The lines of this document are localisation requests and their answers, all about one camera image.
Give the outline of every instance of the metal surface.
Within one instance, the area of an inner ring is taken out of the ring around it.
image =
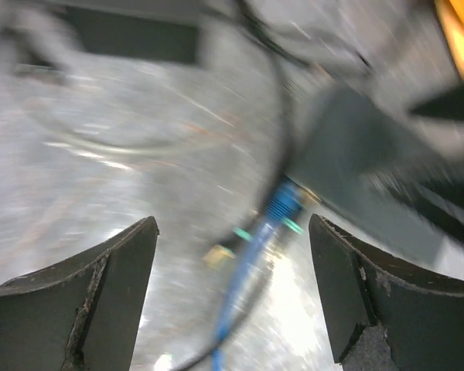
[[[264,0],[258,7],[275,24],[315,22],[367,52],[386,39],[387,25],[398,21],[405,5],[296,0],[287,6]],[[254,205],[276,161],[278,105],[264,57],[235,31],[213,22],[207,26],[207,68],[192,70],[74,53],[43,17],[24,13],[22,21],[72,67],[76,84],[62,93],[44,83],[14,80],[12,86],[50,98],[55,114],[72,128],[122,144],[176,141],[189,134],[213,138],[210,131],[230,137],[225,145],[158,161],[97,158],[63,148],[11,101],[5,83],[12,56],[6,50],[0,56],[0,283],[155,216],[161,236],[132,369],[165,370],[193,355],[210,336],[210,317],[227,275],[207,268],[201,257],[210,241]],[[408,101],[453,78],[434,18],[425,15],[415,28],[403,60],[375,89],[378,104],[396,117]],[[322,46],[292,43],[292,48],[329,55]],[[295,81],[310,90],[325,83],[304,74],[296,74]],[[424,122],[413,127],[438,149],[464,148],[464,130],[437,134]],[[434,269],[464,279],[464,253],[444,243]],[[329,350],[306,235],[278,263],[268,294],[226,353],[227,369],[340,370]]]

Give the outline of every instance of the gray table surface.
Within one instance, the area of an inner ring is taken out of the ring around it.
[[[257,6],[273,25],[316,24],[365,53],[389,37],[389,25],[406,7],[391,0],[288,3],[258,0]],[[72,67],[74,84],[58,91],[14,80],[8,71],[13,55],[5,47],[0,51],[0,284],[155,216],[161,236],[131,369],[168,369],[209,338],[228,272],[208,268],[202,257],[210,241],[251,212],[278,157],[278,104],[264,56],[237,30],[211,20],[201,71],[82,54],[41,12],[24,12],[22,21],[42,46]],[[377,103],[402,119],[406,104],[455,79],[433,15],[420,15],[412,27],[405,54],[383,71],[374,88]],[[333,54],[323,46],[291,47],[326,60]],[[292,78],[300,107],[306,91],[329,83],[295,71]],[[105,141],[175,141],[190,134],[213,139],[211,131],[227,140],[184,156],[101,158],[44,135],[10,89],[43,99],[50,113],[73,129]],[[445,154],[464,149],[462,126],[404,122]],[[301,121],[298,126],[302,133]],[[329,211],[315,211],[357,233]],[[437,247],[432,264],[421,265],[464,279],[464,251],[447,240]],[[340,369],[329,349],[307,233],[292,241],[268,293],[226,354],[227,369]],[[209,367],[204,363],[197,369]]]

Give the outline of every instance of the reflective surface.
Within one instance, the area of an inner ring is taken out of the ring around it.
[[[386,24],[397,21],[404,8],[370,0],[292,4],[258,1],[272,22],[317,22],[366,51],[384,41]],[[376,84],[377,102],[397,117],[407,100],[453,78],[435,20],[422,18],[403,60]],[[209,338],[230,267],[208,268],[202,257],[251,211],[278,156],[278,102],[266,60],[240,33],[214,21],[206,26],[206,68],[196,70],[76,53],[44,15],[25,12],[22,20],[71,67],[73,83],[59,91],[41,81],[13,80],[13,53],[5,47],[0,52],[0,284],[153,215],[161,236],[132,369],[168,369]],[[330,54],[309,44],[292,48],[310,56]],[[302,90],[327,83],[297,73],[293,78],[300,103]],[[13,100],[12,88],[20,99],[40,98],[71,128],[116,144],[189,135],[227,140],[190,155],[100,157],[44,135],[24,112],[37,107],[18,102],[16,95]],[[431,124],[413,125],[439,149],[464,148],[464,134],[456,129],[444,133]],[[440,251],[433,268],[464,278],[464,253],[447,243]],[[287,249],[268,293],[226,350],[227,369],[340,369],[329,350],[307,235]]]

